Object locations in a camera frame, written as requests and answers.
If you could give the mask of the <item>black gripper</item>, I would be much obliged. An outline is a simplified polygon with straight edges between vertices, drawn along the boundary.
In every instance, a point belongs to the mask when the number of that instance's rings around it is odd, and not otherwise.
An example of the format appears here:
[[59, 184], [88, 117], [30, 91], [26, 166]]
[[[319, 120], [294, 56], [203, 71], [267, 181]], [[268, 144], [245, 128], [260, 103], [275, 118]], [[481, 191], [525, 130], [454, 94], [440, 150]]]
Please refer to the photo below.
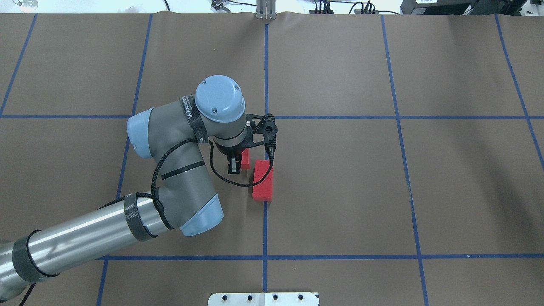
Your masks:
[[216, 147], [229, 160], [228, 174], [241, 173], [242, 152], [248, 148], [264, 146], [269, 159], [274, 161], [277, 133], [276, 116], [266, 113], [264, 116], [246, 114], [241, 132], [233, 138], [214, 136]]

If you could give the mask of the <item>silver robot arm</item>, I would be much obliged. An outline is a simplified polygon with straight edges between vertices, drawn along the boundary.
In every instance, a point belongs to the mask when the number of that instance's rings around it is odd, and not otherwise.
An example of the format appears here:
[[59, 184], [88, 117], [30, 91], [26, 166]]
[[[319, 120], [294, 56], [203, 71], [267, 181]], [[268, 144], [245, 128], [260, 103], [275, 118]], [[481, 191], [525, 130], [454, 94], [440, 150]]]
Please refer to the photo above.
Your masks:
[[130, 193], [81, 217], [35, 230], [1, 246], [1, 302], [136, 242], [178, 228], [185, 236], [220, 224], [224, 213], [208, 168], [213, 153], [227, 157], [229, 174], [241, 171], [242, 152], [263, 146], [272, 171], [277, 146], [274, 115], [246, 112], [232, 78], [213, 75], [194, 94], [131, 116], [128, 139], [136, 153], [154, 159], [150, 191]]

